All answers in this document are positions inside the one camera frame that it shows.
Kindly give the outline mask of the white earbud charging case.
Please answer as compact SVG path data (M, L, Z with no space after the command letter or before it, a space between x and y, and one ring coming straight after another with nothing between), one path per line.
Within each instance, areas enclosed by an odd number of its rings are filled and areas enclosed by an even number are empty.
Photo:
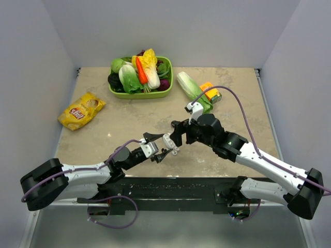
M163 140L165 146L168 149L173 149L173 150L175 150L177 152L180 151L180 149L176 146L176 144L174 143L174 141L172 139L170 139L170 133L164 134L164 136L162 137L162 140Z

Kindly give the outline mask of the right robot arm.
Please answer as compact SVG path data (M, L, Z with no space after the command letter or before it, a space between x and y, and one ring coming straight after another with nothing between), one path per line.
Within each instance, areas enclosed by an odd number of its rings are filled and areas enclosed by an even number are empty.
M185 135L186 144L202 143L222 159L247 166L271 180L238 177L230 189L234 202L267 200L287 206L303 219L313 218L325 192L319 170L297 168L256 149L246 138L226 131L213 114L203 114L197 120L173 121L171 126L174 131L170 138L176 146L183 144L182 136Z

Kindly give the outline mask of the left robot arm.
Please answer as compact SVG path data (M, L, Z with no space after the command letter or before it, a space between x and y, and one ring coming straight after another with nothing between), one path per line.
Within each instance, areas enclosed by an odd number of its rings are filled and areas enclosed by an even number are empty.
M129 150L127 145L139 147ZM170 134L144 133L140 140L129 140L117 147L104 162L92 165L68 165L52 158L20 179L23 190L21 201L29 211L43 209L51 203L70 198L92 199L96 203L107 197L102 184L124 178L124 171L150 159L160 163L169 153L177 155L179 148Z

